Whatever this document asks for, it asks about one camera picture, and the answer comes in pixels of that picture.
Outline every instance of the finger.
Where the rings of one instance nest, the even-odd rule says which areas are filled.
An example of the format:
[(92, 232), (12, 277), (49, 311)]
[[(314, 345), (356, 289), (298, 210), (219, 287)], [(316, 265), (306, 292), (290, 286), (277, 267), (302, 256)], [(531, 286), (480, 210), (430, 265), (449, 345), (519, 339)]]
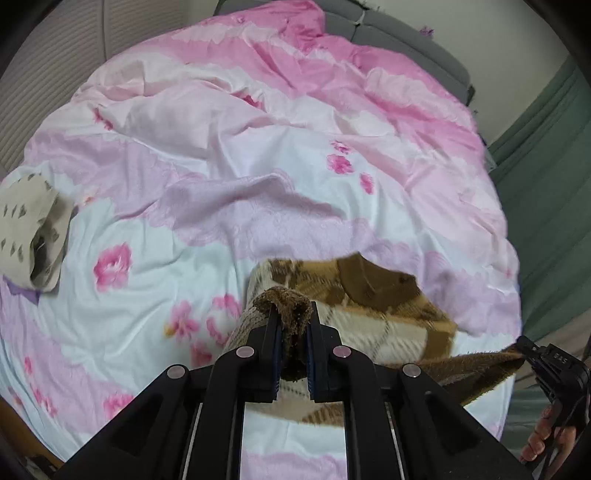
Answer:
[(577, 440), (577, 429), (575, 427), (565, 427), (563, 429), (555, 429), (554, 437), (556, 443), (564, 447), (569, 447), (571, 450)]
[(525, 460), (526, 462), (533, 462), (536, 457), (537, 457), (537, 455), (531, 449), (529, 444), (525, 445), (521, 449), (521, 458), (523, 458), (523, 460)]
[(536, 432), (529, 436), (527, 443), (536, 455), (539, 455), (544, 451), (544, 442)]
[(547, 478), (550, 479), (562, 466), (567, 457), (571, 454), (574, 448), (574, 443), (577, 439), (577, 430), (574, 427), (566, 427), (559, 432), (560, 429), (556, 429), (554, 432), (557, 436), (557, 443), (560, 445), (558, 454), (554, 458), (554, 461), (550, 464), (547, 472)]
[(534, 431), (540, 436), (542, 440), (546, 440), (552, 434), (552, 425), (547, 418), (540, 418), (535, 424)]
[(548, 405), (544, 410), (542, 410), (542, 418), (549, 419), (552, 416), (552, 405)]

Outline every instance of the white wall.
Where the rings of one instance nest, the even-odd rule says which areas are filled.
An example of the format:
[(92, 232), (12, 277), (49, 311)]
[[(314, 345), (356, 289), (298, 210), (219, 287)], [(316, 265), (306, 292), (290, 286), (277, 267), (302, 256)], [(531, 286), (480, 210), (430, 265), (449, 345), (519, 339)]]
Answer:
[(567, 56), (554, 31), (522, 0), (368, 0), (420, 30), (470, 72), (480, 133), (497, 139), (540, 94)]

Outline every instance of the pink floral comforter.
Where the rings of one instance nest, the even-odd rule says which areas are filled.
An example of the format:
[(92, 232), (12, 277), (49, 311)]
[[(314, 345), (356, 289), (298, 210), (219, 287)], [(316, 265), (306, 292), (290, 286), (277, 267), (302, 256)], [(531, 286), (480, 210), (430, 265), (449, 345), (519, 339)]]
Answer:
[(3, 182), (39, 172), (77, 202), (59, 287), (0, 281), (0, 393), (62, 458), (168, 365), (213, 362), (264, 258), (360, 251), (466, 335), (519, 334), (470, 112), (402, 54), (323, 30), (293, 0), (130, 48)]

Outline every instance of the bed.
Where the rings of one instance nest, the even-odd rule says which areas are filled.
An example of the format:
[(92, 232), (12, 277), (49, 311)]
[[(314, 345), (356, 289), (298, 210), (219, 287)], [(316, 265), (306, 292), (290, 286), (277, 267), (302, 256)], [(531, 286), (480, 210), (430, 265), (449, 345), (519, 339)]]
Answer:
[[(453, 355), (519, 335), (468, 72), (391, 17), (317, 3), (227, 0), (111, 58), (2, 182), (40, 173), (76, 202), (59, 286), (0, 281), (0, 394), (59, 458), (167, 366), (213, 362), (266, 258), (359, 251), (415, 275)], [(511, 391), (467, 407), (497, 437)], [(249, 411), (242, 477), (345, 478), (344, 442)]]

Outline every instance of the green curtain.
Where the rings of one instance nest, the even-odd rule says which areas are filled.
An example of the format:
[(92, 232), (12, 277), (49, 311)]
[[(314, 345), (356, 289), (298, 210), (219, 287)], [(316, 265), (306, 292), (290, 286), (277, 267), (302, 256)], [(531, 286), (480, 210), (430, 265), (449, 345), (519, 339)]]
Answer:
[(537, 385), (513, 393), (501, 443), (517, 458), (547, 405), (548, 399)]
[(591, 88), (572, 59), (490, 151), (538, 340), (591, 308)]

